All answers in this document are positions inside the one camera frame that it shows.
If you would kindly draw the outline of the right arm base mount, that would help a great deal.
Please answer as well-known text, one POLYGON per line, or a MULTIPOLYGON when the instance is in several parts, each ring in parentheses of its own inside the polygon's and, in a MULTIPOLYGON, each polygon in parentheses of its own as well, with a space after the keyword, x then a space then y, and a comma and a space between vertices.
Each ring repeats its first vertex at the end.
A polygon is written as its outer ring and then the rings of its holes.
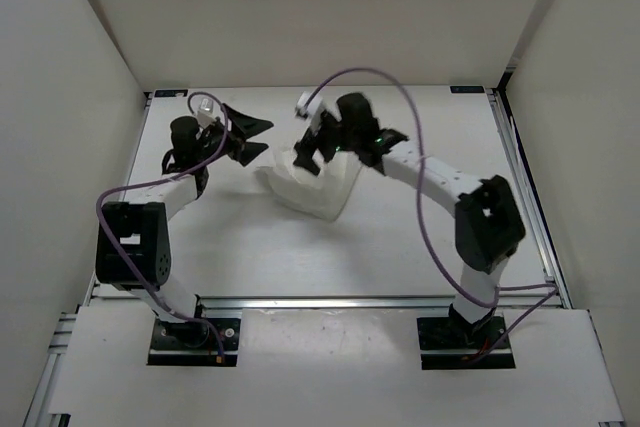
POLYGON ((422 315, 416 323, 423 371, 516 368, 502 314, 467 324, 450 306, 446 314, 422 315))

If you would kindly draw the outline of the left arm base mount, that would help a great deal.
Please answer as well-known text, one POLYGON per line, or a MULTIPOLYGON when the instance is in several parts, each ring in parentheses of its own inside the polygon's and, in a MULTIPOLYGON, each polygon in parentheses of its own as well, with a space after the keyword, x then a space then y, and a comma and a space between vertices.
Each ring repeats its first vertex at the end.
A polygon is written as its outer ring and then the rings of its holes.
POLYGON ((210 318, 223 345, 205 325, 195 323, 154 322, 147 364, 149 366, 235 367, 239 357, 240 317, 210 318))

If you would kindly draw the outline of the white pleated skirt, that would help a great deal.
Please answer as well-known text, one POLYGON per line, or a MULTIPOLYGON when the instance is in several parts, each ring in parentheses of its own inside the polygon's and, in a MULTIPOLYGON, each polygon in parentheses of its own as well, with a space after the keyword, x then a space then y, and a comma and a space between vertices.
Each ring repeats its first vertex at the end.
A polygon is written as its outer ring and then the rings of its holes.
POLYGON ((271 149, 270 153, 271 163, 257 167, 254 176, 276 202, 327 222, 340 216, 362 167, 353 153, 337 153, 320 167, 317 176, 293 165, 292 147, 271 149))

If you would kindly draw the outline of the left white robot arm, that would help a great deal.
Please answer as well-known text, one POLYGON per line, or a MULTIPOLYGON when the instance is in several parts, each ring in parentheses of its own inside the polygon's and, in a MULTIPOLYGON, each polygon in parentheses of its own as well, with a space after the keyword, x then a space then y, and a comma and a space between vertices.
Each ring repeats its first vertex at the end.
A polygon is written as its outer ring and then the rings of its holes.
POLYGON ((225 103, 220 107, 216 116, 205 98, 196 112, 170 123, 171 148, 159 181, 135 185, 140 195, 130 202, 98 201, 98 281, 145 301, 159 320, 176 323, 175 335, 188 347, 206 342, 210 324, 197 312, 197 294, 171 275, 169 221, 202 196, 210 163, 227 156, 249 165, 268 148, 251 139, 274 127, 225 103))

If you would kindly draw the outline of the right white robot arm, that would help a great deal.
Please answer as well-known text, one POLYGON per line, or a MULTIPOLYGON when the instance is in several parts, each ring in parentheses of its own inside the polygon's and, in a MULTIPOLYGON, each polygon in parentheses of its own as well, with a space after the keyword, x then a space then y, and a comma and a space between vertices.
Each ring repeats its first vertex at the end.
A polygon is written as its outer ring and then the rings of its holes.
POLYGON ((381 127, 359 92, 341 96, 336 105, 339 113, 333 115, 322 99, 301 95, 295 114, 308 128, 294 146, 294 166, 318 175, 316 154, 331 162, 350 152, 362 165, 413 187, 419 199, 444 208, 454 220, 455 248, 463 261, 449 334, 460 346, 476 344, 495 312, 501 275, 525 236, 508 181, 499 175, 481 179, 421 153, 416 140, 381 127))

